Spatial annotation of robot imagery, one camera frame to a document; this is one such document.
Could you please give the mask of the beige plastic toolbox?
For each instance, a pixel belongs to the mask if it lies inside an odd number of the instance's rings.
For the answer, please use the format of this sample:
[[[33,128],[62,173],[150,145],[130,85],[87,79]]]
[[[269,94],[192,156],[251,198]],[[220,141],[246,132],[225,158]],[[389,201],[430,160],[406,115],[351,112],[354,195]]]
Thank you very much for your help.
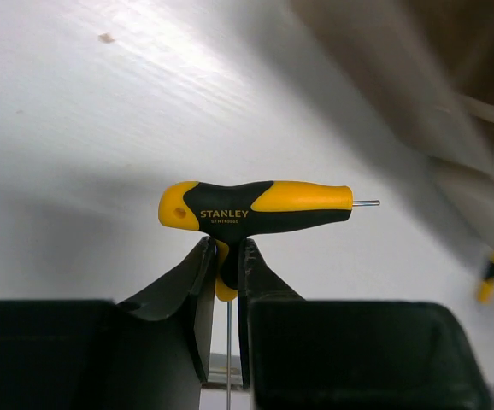
[[[494,260],[494,1],[295,1]]]

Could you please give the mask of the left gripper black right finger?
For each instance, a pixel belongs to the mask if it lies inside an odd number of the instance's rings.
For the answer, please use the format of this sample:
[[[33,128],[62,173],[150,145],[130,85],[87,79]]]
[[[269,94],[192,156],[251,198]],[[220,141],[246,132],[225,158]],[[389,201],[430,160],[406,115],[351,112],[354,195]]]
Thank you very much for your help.
[[[243,386],[256,409],[490,409],[456,316],[435,302],[306,300],[247,239],[238,252]]]

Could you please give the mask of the yellow T-handle hex key short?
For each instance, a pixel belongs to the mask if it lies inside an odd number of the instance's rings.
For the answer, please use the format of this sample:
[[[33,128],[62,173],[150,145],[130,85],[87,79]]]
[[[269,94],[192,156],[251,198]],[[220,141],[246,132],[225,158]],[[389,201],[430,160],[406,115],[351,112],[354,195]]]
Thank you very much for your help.
[[[476,292],[476,300],[480,304],[489,304],[494,299],[494,252],[489,258],[479,287]]]

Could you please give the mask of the yellow T-handle hex key long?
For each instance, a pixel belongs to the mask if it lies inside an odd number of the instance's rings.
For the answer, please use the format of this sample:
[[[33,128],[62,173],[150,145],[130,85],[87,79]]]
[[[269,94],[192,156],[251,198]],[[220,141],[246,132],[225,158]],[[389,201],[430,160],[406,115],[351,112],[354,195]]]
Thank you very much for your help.
[[[238,318],[243,386],[257,409],[334,409],[338,386],[322,360],[334,302],[303,299],[266,263],[255,236],[345,222],[359,201],[346,186],[186,181],[162,195],[162,225],[199,231],[214,245],[215,295]]]

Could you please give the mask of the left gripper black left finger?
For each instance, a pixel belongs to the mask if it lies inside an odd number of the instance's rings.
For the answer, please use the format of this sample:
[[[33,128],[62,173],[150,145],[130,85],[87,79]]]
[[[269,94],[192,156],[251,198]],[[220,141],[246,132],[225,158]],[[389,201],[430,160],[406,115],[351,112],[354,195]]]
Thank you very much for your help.
[[[0,300],[0,409],[196,409],[209,375],[216,247],[137,294]]]

